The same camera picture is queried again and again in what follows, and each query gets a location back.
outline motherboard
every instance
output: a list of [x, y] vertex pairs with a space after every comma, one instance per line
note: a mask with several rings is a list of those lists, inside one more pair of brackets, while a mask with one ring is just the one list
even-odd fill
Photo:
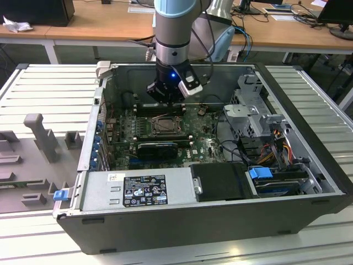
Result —
[[215, 139], [217, 112], [202, 105], [126, 109], [108, 120], [111, 169], [189, 167], [225, 162]]

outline power supply label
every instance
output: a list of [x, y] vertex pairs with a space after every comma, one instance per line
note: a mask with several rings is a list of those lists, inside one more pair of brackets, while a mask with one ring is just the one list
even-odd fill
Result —
[[125, 207], [168, 204], [165, 175], [124, 178]]

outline floor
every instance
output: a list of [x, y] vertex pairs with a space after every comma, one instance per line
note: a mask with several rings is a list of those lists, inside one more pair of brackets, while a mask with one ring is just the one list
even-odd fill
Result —
[[[2, 45], [6, 53], [12, 58], [15, 64], [18, 63], [49, 63], [43, 46], [40, 45]], [[97, 63], [93, 56], [93, 49], [90, 46], [57, 46], [56, 51], [62, 63]], [[99, 47], [100, 60], [112, 62], [144, 62], [145, 49], [130, 47]], [[266, 65], [282, 65], [284, 53], [282, 52], [251, 52], [247, 62], [262, 62]], [[310, 62], [313, 55], [300, 55], [293, 63], [305, 67]], [[311, 77], [325, 91], [330, 86], [332, 80], [339, 73], [338, 65], [343, 62], [344, 55], [333, 55], [329, 65], [324, 65], [324, 58], [321, 57], [310, 71]], [[7, 77], [15, 69], [15, 65], [9, 58], [0, 51], [0, 87], [3, 86]], [[345, 73], [341, 73], [336, 81], [331, 85], [328, 92], [330, 96], [335, 93], [336, 88], [347, 78]], [[347, 110], [349, 116], [353, 118], [353, 107]]]

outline blue cable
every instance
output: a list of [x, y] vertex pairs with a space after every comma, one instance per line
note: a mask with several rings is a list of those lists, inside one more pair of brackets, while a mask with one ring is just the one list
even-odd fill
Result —
[[249, 53], [250, 53], [250, 48], [251, 48], [251, 43], [250, 43], [250, 38], [249, 38], [249, 35], [244, 31], [242, 30], [241, 28], [238, 28], [237, 26], [235, 26], [235, 29], [239, 30], [247, 39], [247, 42], [248, 42], [248, 51], [247, 51], [247, 55], [245, 56], [243, 62], [246, 62], [248, 56], [249, 56]]

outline white paper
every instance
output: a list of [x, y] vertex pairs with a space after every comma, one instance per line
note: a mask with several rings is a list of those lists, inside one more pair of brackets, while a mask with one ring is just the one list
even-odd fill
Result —
[[31, 25], [27, 22], [20, 22], [17, 23], [15, 21], [11, 21], [9, 19], [7, 19], [6, 17], [4, 18], [4, 23], [2, 23], [2, 25], [7, 28], [7, 30], [12, 31], [12, 32], [19, 32], [19, 31], [27, 31], [27, 30], [32, 30], [33, 28], [31, 27]]
[[123, 181], [125, 173], [108, 174], [108, 181]]
[[322, 0], [314, 0], [314, 2], [312, 2], [311, 4], [318, 7], [324, 7], [326, 5], [326, 2]]
[[129, 4], [127, 11], [129, 13], [154, 14], [154, 8], [143, 7], [138, 4]]
[[296, 21], [292, 15], [271, 15], [275, 20], [278, 21]]

